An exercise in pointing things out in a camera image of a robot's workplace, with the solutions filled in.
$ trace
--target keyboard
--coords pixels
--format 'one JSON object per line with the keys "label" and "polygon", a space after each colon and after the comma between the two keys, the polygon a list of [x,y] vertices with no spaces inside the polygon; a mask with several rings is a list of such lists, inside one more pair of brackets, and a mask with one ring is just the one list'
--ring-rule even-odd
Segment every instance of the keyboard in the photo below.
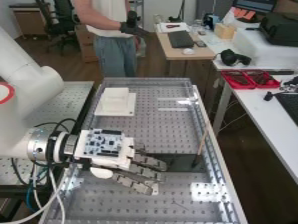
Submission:
{"label": "keyboard", "polygon": [[289,115],[292,121],[298,125],[298,94],[276,94],[275,95],[281,107]]}
{"label": "keyboard", "polygon": [[172,48],[191,48],[194,45],[192,38],[186,31],[167,33]]}

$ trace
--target office chair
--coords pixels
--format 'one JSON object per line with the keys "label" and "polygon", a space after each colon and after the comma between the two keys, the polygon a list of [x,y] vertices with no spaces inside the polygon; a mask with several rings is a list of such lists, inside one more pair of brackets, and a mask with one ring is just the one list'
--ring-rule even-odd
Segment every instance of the office chair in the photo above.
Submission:
{"label": "office chair", "polygon": [[59,38],[55,43],[50,44],[46,47],[46,52],[49,52],[50,47],[57,46],[59,48],[59,54],[62,56],[63,47],[66,44],[71,44],[78,48],[78,42],[74,33],[75,23],[74,21],[71,21],[71,18],[69,18],[67,15],[62,15],[61,12],[50,12],[46,5],[42,3],[42,0],[35,0],[35,3],[45,19],[45,33],[49,35],[50,41],[53,41],[57,37]]}
{"label": "office chair", "polygon": [[74,7],[70,0],[53,0],[54,2],[54,12],[58,16],[58,21],[71,21],[75,24],[79,23],[79,19],[74,14]]}

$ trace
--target white cloth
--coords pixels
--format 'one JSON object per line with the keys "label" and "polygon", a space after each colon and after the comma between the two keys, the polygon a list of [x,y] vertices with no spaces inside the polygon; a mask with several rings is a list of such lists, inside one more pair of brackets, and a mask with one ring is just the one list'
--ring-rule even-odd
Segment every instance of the white cloth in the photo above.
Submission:
{"label": "white cloth", "polygon": [[[167,28],[166,26],[178,25],[179,27]],[[162,33],[170,33],[175,31],[187,31],[190,32],[188,26],[186,23],[159,23],[160,32]]]}
{"label": "white cloth", "polygon": [[[127,17],[124,0],[91,0],[91,6],[95,11],[101,13],[102,16],[107,17],[110,20],[118,22],[124,22]],[[89,32],[94,33],[101,37],[123,37],[128,38],[131,35],[123,34],[115,30],[99,30],[91,26],[86,26]]]}

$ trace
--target jeans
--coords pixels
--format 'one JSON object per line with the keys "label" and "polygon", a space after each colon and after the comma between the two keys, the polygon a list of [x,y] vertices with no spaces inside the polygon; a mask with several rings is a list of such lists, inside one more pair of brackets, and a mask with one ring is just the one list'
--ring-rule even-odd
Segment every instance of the jeans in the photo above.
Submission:
{"label": "jeans", "polygon": [[135,77],[136,56],[132,37],[97,36],[94,50],[105,77]]}

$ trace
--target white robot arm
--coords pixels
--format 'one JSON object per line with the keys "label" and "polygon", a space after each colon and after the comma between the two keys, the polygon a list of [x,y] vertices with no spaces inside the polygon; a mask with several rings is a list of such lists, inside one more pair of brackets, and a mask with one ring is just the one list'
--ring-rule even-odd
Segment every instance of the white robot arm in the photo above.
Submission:
{"label": "white robot arm", "polygon": [[166,164],[146,157],[132,138],[110,130],[83,130],[78,136],[25,126],[23,118],[63,89],[58,73],[39,67],[0,27],[0,157],[62,163],[73,158],[98,178],[111,178],[151,195]]}
{"label": "white robot arm", "polygon": [[58,73],[39,67],[0,27],[0,156],[27,158],[31,131],[23,118],[63,89]]}

